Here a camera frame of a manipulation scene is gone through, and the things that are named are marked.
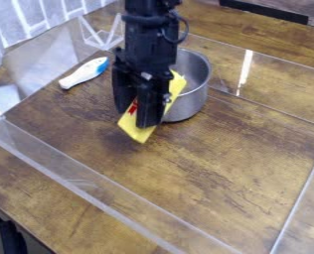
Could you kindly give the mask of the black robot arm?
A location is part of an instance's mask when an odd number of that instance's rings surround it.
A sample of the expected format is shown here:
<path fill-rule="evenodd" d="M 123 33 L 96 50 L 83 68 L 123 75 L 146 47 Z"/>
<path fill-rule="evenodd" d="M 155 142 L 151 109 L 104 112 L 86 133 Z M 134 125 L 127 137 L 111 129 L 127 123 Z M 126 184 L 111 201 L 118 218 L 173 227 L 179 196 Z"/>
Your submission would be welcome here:
<path fill-rule="evenodd" d="M 111 87 L 116 111 L 137 100 L 135 126 L 158 125 L 170 102 L 170 66 L 175 63 L 181 0 L 123 0 L 125 47 L 112 50 Z"/>

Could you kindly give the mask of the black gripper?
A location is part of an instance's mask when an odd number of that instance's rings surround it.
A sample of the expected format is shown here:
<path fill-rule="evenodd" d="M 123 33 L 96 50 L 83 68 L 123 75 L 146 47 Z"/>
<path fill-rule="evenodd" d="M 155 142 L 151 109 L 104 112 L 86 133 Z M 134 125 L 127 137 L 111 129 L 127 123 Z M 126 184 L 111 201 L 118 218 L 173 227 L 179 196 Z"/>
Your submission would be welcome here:
<path fill-rule="evenodd" d="M 173 12 L 126 13 L 122 21 L 125 44 L 112 51 L 114 104 L 116 111 L 123 113 L 137 95 L 135 126 L 145 129 L 161 123 L 170 98 L 170 65 L 175 63 L 181 41 L 179 18 Z"/>

